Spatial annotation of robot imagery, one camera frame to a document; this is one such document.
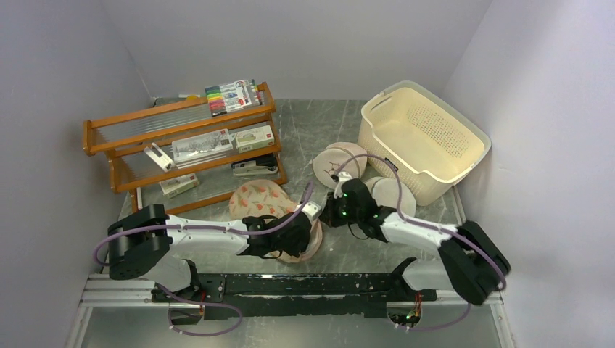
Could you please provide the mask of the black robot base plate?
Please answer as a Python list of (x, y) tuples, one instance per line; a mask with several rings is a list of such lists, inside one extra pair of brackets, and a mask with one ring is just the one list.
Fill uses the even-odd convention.
[(159, 284), (154, 303), (206, 303), (204, 318), (295, 315), (363, 315), (386, 318), (393, 302), (433, 302), (434, 290), (412, 290), (396, 273), (249, 274), (200, 273), (193, 284), (166, 294)]

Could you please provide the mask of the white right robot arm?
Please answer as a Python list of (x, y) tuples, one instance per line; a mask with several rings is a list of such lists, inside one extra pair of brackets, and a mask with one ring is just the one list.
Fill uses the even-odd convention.
[(398, 265), (392, 293), (408, 300), (420, 290), (455, 291), (470, 304), (481, 305), (505, 288), (511, 264), (482, 227), (471, 220), (439, 224), (408, 217), (376, 203), (366, 185), (350, 179), (326, 196), (321, 221), (330, 227), (356, 225), (369, 239), (404, 244), (436, 256)]

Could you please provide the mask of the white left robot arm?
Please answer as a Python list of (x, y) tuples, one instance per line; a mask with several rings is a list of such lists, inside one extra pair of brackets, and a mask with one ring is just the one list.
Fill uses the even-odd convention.
[(226, 222), (190, 220), (169, 215), (151, 204), (109, 226), (101, 244), (108, 246), (110, 278), (144, 277), (172, 291), (180, 300), (198, 297), (201, 281), (182, 252), (214, 252), (265, 258), (272, 252), (298, 257), (306, 251), (321, 208), (312, 202), (283, 217), (261, 215)]

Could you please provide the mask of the floral mesh laundry bag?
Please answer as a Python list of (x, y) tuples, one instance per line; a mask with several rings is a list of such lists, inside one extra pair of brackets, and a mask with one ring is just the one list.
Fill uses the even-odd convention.
[[(232, 220), (241, 220), (249, 216), (259, 217), (269, 214), (282, 218), (293, 213), (298, 203), (293, 202), (280, 185), (274, 181), (257, 179), (248, 181), (238, 187), (228, 201), (229, 216)], [(319, 250), (323, 241), (321, 223), (317, 222), (310, 230), (310, 243), (299, 257), (291, 256), (286, 252), (271, 252), (267, 257), (274, 257), (285, 263), (305, 262), (312, 258)]]

